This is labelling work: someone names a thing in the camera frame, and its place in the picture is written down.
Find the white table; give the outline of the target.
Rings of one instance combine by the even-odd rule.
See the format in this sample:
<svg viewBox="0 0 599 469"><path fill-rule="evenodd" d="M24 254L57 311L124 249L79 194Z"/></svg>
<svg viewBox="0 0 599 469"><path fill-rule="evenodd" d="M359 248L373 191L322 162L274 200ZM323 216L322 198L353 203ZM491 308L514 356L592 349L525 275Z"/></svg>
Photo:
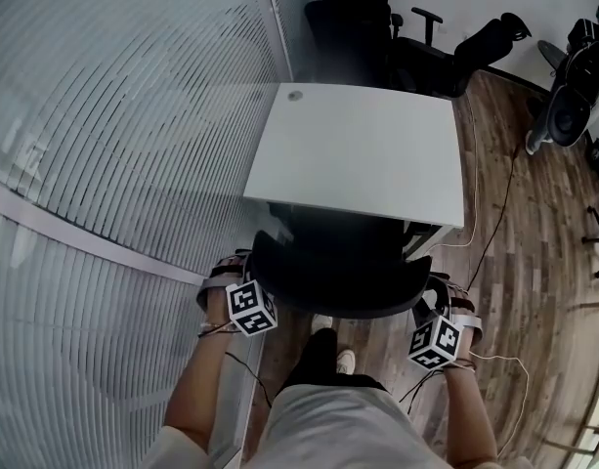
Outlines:
<svg viewBox="0 0 599 469"><path fill-rule="evenodd" d="M408 222L434 231L417 258L464 227L451 101L394 90L282 83L244 197Z"/></svg>

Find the black striped backpack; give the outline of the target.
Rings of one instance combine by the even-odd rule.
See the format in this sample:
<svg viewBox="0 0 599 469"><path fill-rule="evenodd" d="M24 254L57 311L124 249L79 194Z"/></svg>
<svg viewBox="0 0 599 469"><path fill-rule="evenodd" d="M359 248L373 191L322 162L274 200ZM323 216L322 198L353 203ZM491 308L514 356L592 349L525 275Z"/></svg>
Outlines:
<svg viewBox="0 0 599 469"><path fill-rule="evenodd" d="M578 19L568 35L569 75L599 88L599 22Z"/></svg>

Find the black reclined office chair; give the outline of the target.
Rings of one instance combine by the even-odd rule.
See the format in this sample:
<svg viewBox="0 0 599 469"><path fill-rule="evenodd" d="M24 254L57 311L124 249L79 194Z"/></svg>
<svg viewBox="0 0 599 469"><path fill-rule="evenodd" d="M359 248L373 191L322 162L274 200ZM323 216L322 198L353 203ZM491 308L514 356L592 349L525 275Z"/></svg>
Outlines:
<svg viewBox="0 0 599 469"><path fill-rule="evenodd" d="M465 38L449 54L432 46L433 26L443 19L418 7L411 11L425 19L425 40L396 38L391 59L401 89L420 95L461 97L476 71L504 59L516 42L532 36L520 17L504 13Z"/></svg>

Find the person's right hand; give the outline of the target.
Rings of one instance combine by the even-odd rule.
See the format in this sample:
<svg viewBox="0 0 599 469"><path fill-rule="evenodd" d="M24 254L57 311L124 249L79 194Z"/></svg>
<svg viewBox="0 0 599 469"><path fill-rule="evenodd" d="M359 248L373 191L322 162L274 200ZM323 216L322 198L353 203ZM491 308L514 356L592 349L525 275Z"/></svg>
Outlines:
<svg viewBox="0 0 599 469"><path fill-rule="evenodd" d="M448 310L451 313L454 309L463 310L471 315L476 315L476 308L469 299L469 293L459 284L449 278L444 273L433 273L432 280L437 283L438 299L435 308L437 310Z"/></svg>

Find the person's left forearm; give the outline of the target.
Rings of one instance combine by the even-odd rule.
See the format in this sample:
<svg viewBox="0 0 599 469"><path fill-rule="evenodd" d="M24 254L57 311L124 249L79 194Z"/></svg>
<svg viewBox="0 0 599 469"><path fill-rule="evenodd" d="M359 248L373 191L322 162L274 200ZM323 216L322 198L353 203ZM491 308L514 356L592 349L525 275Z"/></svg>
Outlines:
<svg viewBox="0 0 599 469"><path fill-rule="evenodd" d="M182 432L204 451L214 428L223 361L232 337L215 333L198 339L164 416L165 426Z"/></svg>

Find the black high-back office chair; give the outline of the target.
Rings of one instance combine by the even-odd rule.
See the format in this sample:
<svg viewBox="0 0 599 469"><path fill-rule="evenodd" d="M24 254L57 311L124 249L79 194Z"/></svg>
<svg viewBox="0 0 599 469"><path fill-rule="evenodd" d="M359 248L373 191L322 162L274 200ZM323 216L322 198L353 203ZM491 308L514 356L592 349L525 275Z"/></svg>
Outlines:
<svg viewBox="0 0 599 469"><path fill-rule="evenodd" d="M392 45L388 0L318 0L304 8L319 83L383 88Z"/></svg>

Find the round black side table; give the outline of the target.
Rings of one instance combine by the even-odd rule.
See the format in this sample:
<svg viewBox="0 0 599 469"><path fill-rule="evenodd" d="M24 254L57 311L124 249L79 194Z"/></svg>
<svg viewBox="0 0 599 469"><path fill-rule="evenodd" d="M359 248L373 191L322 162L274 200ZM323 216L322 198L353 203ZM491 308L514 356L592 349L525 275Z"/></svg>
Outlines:
<svg viewBox="0 0 599 469"><path fill-rule="evenodd" d="M569 54L546 40L538 40L537 48L552 67L553 72L551 75L555 76L557 71L562 67L562 64L568 59Z"/></svg>

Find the person's right forearm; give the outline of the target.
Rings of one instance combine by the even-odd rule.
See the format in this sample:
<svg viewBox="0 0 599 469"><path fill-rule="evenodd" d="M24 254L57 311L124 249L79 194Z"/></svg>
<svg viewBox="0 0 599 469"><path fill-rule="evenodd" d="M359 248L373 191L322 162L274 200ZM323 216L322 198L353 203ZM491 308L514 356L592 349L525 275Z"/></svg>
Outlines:
<svg viewBox="0 0 599 469"><path fill-rule="evenodd" d="M497 462L495 436L474 372L447 368L444 376L449 397L447 462L454 469Z"/></svg>

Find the person's left hand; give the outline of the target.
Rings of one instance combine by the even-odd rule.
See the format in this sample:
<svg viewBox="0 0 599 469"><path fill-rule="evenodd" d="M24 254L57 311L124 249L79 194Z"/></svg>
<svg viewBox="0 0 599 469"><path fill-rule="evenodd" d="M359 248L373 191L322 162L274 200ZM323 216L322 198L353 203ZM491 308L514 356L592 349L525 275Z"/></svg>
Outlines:
<svg viewBox="0 0 599 469"><path fill-rule="evenodd" d="M226 288L245 282L249 255L247 250L238 249L221 259L202 283L196 300L205 310L209 326L219 327L230 321Z"/></svg>

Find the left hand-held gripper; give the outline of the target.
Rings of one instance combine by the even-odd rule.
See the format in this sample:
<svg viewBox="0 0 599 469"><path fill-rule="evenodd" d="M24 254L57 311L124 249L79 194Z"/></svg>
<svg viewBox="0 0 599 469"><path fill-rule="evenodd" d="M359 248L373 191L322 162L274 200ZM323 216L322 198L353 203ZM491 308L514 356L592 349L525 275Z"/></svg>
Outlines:
<svg viewBox="0 0 599 469"><path fill-rule="evenodd" d="M230 321L219 327L211 327L206 322L200 337L237 332L252 337L278 326L278 311L257 280L230 285L226 292Z"/></svg>

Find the black rounded case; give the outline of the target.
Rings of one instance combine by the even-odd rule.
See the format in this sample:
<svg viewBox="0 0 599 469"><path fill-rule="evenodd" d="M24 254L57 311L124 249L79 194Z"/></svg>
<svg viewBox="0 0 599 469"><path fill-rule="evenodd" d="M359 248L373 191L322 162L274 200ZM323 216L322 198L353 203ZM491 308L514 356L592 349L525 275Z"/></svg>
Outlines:
<svg viewBox="0 0 599 469"><path fill-rule="evenodd" d="M560 147L572 146L585 132L591 104L577 90L565 84L553 95L546 126L551 140Z"/></svg>

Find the person in white coat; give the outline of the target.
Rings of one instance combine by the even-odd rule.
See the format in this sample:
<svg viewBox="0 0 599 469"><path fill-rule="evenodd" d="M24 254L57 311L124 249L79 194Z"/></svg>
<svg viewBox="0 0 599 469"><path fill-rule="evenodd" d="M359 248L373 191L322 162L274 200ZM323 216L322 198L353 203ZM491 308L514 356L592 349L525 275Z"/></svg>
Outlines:
<svg viewBox="0 0 599 469"><path fill-rule="evenodd" d="M208 451L163 424L141 469L210 469ZM454 469L434 453L388 392L295 385L273 402L260 446L244 469ZM519 457L505 466L533 469Z"/></svg>

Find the black trousers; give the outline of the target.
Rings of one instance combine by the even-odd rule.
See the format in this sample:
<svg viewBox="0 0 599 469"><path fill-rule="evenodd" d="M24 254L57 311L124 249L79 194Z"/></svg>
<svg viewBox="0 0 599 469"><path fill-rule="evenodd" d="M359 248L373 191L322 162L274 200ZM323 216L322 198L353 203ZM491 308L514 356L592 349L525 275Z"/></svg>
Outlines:
<svg viewBox="0 0 599 469"><path fill-rule="evenodd" d="M337 333L333 328L320 329L312 334L300 360L278 392L295 385L372 388L386 392L381 383L368 375L338 372L337 346Z"/></svg>

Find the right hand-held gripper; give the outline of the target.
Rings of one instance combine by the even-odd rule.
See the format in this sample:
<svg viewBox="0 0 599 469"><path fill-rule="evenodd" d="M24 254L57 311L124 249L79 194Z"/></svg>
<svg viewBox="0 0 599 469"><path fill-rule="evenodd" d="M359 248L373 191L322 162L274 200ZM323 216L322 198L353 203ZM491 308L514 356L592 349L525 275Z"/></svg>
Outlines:
<svg viewBox="0 0 599 469"><path fill-rule="evenodd" d="M427 292L436 296L434 306L421 298L412 308L416 329L413 331L408 350L408 359L428 371L455 364L465 329L473 330L472 343L483 337L482 320L463 310L437 310L435 308L439 289L434 280L429 280Z"/></svg>

